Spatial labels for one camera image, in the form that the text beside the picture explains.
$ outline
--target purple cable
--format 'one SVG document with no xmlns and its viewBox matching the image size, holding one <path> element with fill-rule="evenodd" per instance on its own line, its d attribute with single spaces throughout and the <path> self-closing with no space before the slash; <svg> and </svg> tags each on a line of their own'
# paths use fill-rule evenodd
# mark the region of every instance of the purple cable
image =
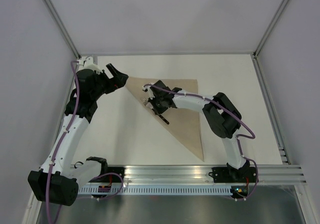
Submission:
<svg viewBox="0 0 320 224">
<path fill-rule="evenodd" d="M 121 186 L 120 186 L 119 190 L 115 194 L 112 194 L 111 196 L 108 196 L 108 197 L 105 197 L 105 198 L 99 198 L 99 200 L 107 200 L 107 199 L 113 198 L 115 195 L 117 195 L 119 192 L 121 192 L 122 188 L 124 187 L 124 180 L 122 179 L 122 177 L 118 173 L 105 173 L 105 174 L 102 174 L 100 176 L 97 176 L 97 177 L 93 178 L 92 180 L 98 179 L 98 178 L 102 178 L 102 177 L 105 177 L 105 176 L 108 176 L 108 175 L 117 176 L 121 181 Z"/>
<path fill-rule="evenodd" d="M 78 108 L 78 104 L 79 104 L 79 93 L 80 93 L 80 90 L 79 90 L 79 81 L 78 81 L 78 78 L 77 78 L 77 73 L 76 73 L 76 69 L 74 68 L 74 63 L 79 63 L 78 61 L 71 61 L 70 65 L 71 65 L 71 69 L 72 69 L 72 72 L 73 72 L 73 75 L 74 75 L 74 80 L 75 80 L 75 86 L 76 86 L 76 102 L 75 102 L 75 109 L 73 111 L 73 114 L 72 114 L 72 117 L 70 119 L 70 122 L 69 124 L 67 125 L 66 127 L 66 130 L 68 131 L 69 128 L 71 127 L 75 117 L 76 117 L 76 113 L 77 113 L 77 108 Z M 51 157 L 51 161 L 54 162 L 55 159 L 56 159 L 56 156 L 57 156 L 57 153 L 58 153 L 58 150 L 59 150 L 59 147 L 63 141 L 63 139 L 65 138 L 66 136 L 66 132 L 64 132 L 61 137 L 59 138 L 59 141 L 54 149 L 54 152 L 53 152 L 53 155 Z M 48 222 L 49 224 L 55 224 L 58 220 L 58 216 L 59 216 L 59 213 L 60 213 L 60 210 L 61 210 L 61 207 L 62 205 L 59 206 L 58 208 L 58 212 L 56 214 L 56 217 L 54 219 L 54 221 L 52 222 L 52 219 L 51 219 L 51 214 L 50 214 L 50 202 L 49 202 L 49 190 L 50 190 L 50 180 L 51 180 L 51 174 L 52 174 L 52 170 L 53 170 L 53 164 L 50 164 L 49 165 L 49 171 L 48 171 L 48 177 L 46 179 L 46 187 L 45 187 L 45 209 L 46 209 L 46 215 L 47 215 L 47 219 L 48 219 Z"/>
<path fill-rule="evenodd" d="M 111 188 L 98 188 L 98 191 L 110 191 L 111 190 Z"/>
<path fill-rule="evenodd" d="M 253 193 L 254 191 L 256 190 L 256 187 L 257 187 L 257 184 L 258 184 L 258 166 L 257 166 L 257 163 L 255 162 L 255 160 L 253 159 L 250 159 L 250 158 L 246 158 L 244 156 L 244 153 L 242 151 L 242 148 L 241 148 L 241 144 L 240 144 L 240 140 L 239 140 L 239 137 L 245 137 L 245 138 L 249 138 L 249 139 L 255 139 L 256 136 L 255 134 L 253 133 L 253 131 L 240 119 L 238 118 L 235 114 L 233 114 L 232 112 L 230 112 L 229 110 L 227 110 L 226 108 L 224 108 L 223 106 L 221 106 L 219 103 L 209 99 L 209 98 L 206 98 L 206 97 L 203 97 L 201 95 L 198 95 L 198 94 L 195 94 L 195 93 L 176 93 L 176 92 L 173 92 L 173 91 L 169 91 L 169 90 L 166 90 L 164 88 L 160 88 L 158 86 L 155 86 L 153 84 L 146 84 L 144 85 L 144 87 L 147 87 L 147 86 L 150 86 L 150 87 L 153 87 L 153 88 L 156 88 L 158 90 L 161 90 L 161 91 L 164 91 L 166 93 L 171 93 L 173 95 L 178 95 L 178 96 L 189 96 L 189 97 L 196 97 L 196 98 L 200 98 L 200 99 L 204 99 L 205 101 L 208 101 L 208 102 L 211 102 L 213 103 L 215 106 L 219 107 L 220 109 L 222 109 L 224 112 L 228 113 L 230 116 L 232 116 L 238 123 L 240 123 L 250 134 L 251 136 L 248 136 L 248 135 L 245 135 L 245 134 L 238 134 L 236 136 L 236 141 L 238 143 L 238 147 L 239 147 L 239 151 L 240 151 L 240 154 L 243 156 L 244 159 L 246 159 L 247 161 L 249 162 L 253 162 L 254 164 L 254 167 L 256 169 L 256 180 L 255 180 L 255 184 L 254 184 L 254 187 L 252 189 L 252 191 L 249 193 L 249 195 L 246 197 L 246 198 L 240 198 L 240 199 L 237 199 L 238 201 L 244 201 L 245 199 L 249 198 Z"/>
</svg>

